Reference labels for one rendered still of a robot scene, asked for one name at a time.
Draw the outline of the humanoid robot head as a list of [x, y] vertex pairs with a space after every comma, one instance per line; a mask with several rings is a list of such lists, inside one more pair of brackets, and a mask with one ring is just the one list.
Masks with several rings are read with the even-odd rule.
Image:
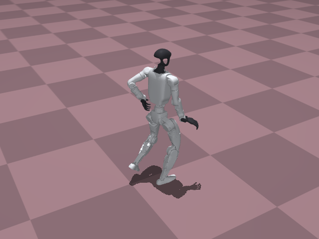
[[[159, 58], [160, 59], [160, 63], [158, 64], [158, 67], [153, 70], [153, 72], [156, 72], [158, 74], [165, 73], [164, 67], [169, 64], [169, 60], [170, 60], [170, 57], [171, 57], [171, 52], [168, 51], [167, 49], [159, 49], [159, 50], [157, 50], [154, 53], [154, 57]], [[163, 59], [167, 59], [167, 63], [166, 64], [163, 62]]]

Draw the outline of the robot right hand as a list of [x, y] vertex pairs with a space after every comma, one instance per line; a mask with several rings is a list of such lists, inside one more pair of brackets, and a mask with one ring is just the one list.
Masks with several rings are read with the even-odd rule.
[[185, 118], [186, 118], [186, 119], [181, 118], [180, 120], [181, 120], [182, 122], [188, 122], [188, 123], [190, 123], [190, 124], [193, 124], [194, 126], [196, 126], [196, 130], [198, 129], [198, 123], [197, 123], [196, 120], [194, 120], [193, 118], [188, 118], [187, 116], [185, 116]]

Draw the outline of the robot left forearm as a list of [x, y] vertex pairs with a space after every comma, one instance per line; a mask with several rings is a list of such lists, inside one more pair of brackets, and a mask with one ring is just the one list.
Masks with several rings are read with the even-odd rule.
[[131, 89], [131, 92], [135, 94], [135, 96], [141, 101], [141, 99], [144, 99], [146, 101], [146, 95], [144, 95], [137, 86], [135, 88]]

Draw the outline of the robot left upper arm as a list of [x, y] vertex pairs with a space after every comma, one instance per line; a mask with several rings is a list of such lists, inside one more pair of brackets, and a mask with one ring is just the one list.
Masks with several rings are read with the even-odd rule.
[[130, 89], [135, 88], [136, 82], [139, 82], [139, 81], [141, 81], [141, 80], [143, 80], [143, 79], [145, 79], [146, 77], [149, 76], [150, 69], [152, 69], [152, 68], [151, 67], [145, 67], [141, 72], [139, 72], [134, 77], [129, 79], [128, 82], [127, 82], [128, 87]]

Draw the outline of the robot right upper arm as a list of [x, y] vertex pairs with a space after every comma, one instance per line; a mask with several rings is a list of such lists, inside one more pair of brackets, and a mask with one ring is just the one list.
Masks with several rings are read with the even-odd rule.
[[171, 90], [171, 96], [172, 96], [172, 100], [171, 100], [171, 104], [174, 106], [178, 106], [178, 99], [179, 99], [179, 90], [178, 90], [178, 84], [179, 84], [179, 80], [177, 77], [173, 76], [173, 75], [168, 75], [167, 77], [167, 84], [170, 86], [170, 90]]

